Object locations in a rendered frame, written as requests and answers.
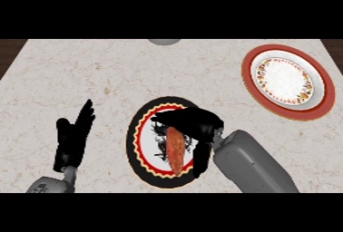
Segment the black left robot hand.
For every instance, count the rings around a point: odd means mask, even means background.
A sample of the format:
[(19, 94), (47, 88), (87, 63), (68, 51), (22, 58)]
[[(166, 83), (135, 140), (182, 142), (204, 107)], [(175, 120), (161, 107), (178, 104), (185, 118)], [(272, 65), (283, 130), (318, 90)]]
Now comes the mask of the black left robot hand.
[(87, 100), (76, 123), (71, 123), (67, 118), (56, 121), (58, 149), (53, 162), (56, 172), (64, 172), (68, 166), (77, 168), (81, 163), (93, 120), (93, 102)]

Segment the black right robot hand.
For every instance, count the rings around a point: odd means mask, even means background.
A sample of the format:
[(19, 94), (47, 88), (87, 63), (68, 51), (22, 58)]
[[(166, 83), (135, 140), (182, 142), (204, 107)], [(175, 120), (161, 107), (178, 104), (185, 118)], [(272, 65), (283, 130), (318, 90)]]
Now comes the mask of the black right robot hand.
[(197, 107), (157, 112), (151, 118), (198, 141), (192, 150), (192, 175), (195, 178), (207, 170), (210, 152), (222, 142), (223, 121), (212, 112)]

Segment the black and red rimmed plate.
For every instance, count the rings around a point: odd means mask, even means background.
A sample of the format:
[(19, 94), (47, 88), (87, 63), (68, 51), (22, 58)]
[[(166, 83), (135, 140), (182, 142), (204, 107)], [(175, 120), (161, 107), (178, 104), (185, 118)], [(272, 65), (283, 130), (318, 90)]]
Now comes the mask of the black and red rimmed plate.
[(195, 107), (195, 104), (176, 96), (160, 97), (138, 110), (127, 128), (126, 154), (135, 174), (158, 189), (179, 189), (194, 181), (194, 149), (198, 141), (185, 139), (183, 166), (175, 174), (166, 155), (166, 126), (151, 118), (157, 112)]

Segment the red rimmed white plate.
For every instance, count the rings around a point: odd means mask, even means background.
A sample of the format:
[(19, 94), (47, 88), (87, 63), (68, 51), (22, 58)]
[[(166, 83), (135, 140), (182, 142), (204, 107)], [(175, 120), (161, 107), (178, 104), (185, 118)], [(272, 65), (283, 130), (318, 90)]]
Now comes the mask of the red rimmed white plate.
[(333, 109), (336, 86), (328, 72), (291, 46), (253, 48), (243, 60), (241, 76), (253, 99), (280, 117), (314, 121)]

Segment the grey round object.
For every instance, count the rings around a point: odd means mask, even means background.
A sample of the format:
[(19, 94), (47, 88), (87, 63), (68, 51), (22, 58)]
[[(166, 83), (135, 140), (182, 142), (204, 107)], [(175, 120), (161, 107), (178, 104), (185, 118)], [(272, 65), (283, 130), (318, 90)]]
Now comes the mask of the grey round object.
[(169, 46), (181, 41), (181, 39), (148, 39), (148, 40), (151, 43), (161, 46)]

